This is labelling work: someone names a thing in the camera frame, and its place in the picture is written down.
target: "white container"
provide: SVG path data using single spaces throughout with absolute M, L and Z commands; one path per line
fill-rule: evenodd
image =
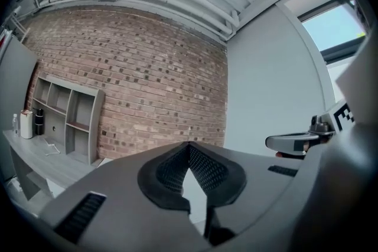
M 33 137 L 33 112 L 30 110 L 23 110 L 19 116 L 19 123 L 21 137 L 24 139 L 31 139 Z

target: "black thermos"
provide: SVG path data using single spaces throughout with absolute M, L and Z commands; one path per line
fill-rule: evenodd
M 41 108 L 35 108 L 35 110 L 37 111 L 36 114 L 35 114 L 35 134 L 40 136 L 40 135 L 43 135 L 44 133 L 44 129 L 43 129 L 43 124 L 44 124 L 44 121 L 43 121 L 43 109 Z

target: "red brick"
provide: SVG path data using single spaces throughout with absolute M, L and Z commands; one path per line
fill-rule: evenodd
M 166 18 L 115 6 L 43 12 L 25 23 L 26 45 L 39 58 L 25 105 L 40 71 L 104 90 L 101 157 L 194 139 L 223 146 L 227 57 L 220 44 Z

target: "gray shelf unit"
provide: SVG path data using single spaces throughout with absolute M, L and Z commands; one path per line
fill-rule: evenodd
M 44 138 L 70 158 L 91 165 L 97 159 L 97 133 L 102 90 L 41 73 L 33 94 L 33 108 L 43 108 Z

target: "white wall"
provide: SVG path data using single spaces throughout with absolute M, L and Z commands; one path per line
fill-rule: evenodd
M 190 169 L 185 176 L 183 188 L 183 197 L 189 200 L 190 203 L 190 221 L 193 224 L 204 221 L 206 219 L 207 197 Z
M 334 104 L 321 54 L 290 14 L 272 6 L 227 44 L 225 148 L 274 155 L 267 136 L 306 131 L 311 116 Z
M 338 88 L 338 86 L 336 84 L 336 80 L 339 78 L 339 76 L 341 76 L 341 74 L 344 72 L 344 70 L 353 61 L 353 58 L 354 57 L 351 57 L 351 58 L 344 59 L 344 60 L 341 60 L 339 62 L 327 65 L 328 72 L 330 74 L 330 78 L 331 78 L 331 82 L 332 82 L 332 86 L 333 86 L 333 90 L 334 90 L 334 94 L 335 94 L 335 101 L 336 102 L 338 102 L 338 101 L 340 101 L 341 99 L 344 98 L 343 93 L 341 92 L 341 90 Z

